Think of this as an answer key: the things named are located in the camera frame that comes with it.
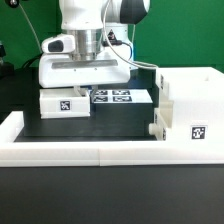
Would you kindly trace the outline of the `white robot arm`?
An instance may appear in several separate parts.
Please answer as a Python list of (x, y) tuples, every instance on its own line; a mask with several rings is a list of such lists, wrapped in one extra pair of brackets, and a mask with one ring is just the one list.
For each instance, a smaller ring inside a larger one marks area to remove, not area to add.
[(106, 25), (139, 23), (150, 0), (59, 0), (62, 33), (42, 42), (44, 90), (126, 83), (130, 54), (108, 42)]

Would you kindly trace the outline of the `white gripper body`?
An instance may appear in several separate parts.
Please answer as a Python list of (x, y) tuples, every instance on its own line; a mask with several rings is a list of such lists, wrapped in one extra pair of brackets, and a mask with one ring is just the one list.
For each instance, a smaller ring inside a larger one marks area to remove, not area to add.
[(72, 35), (60, 34), (42, 43), (39, 62), (39, 83), (43, 88), (94, 86), (126, 83), (129, 65), (105, 47), (89, 58), (76, 55), (78, 46)]

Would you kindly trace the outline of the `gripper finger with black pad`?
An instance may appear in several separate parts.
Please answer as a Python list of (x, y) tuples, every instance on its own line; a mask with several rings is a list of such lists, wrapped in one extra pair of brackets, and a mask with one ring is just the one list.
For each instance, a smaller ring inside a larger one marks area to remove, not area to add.
[(96, 92), (98, 91), (98, 88), (99, 86), (98, 85), (93, 85), (92, 86), (92, 90), (91, 90), (91, 97), (94, 97)]
[(85, 91), (82, 88), (80, 88), (79, 86), (75, 86), (73, 88), (73, 90), (74, 90), (74, 94), (76, 97), (84, 97), (85, 96)]

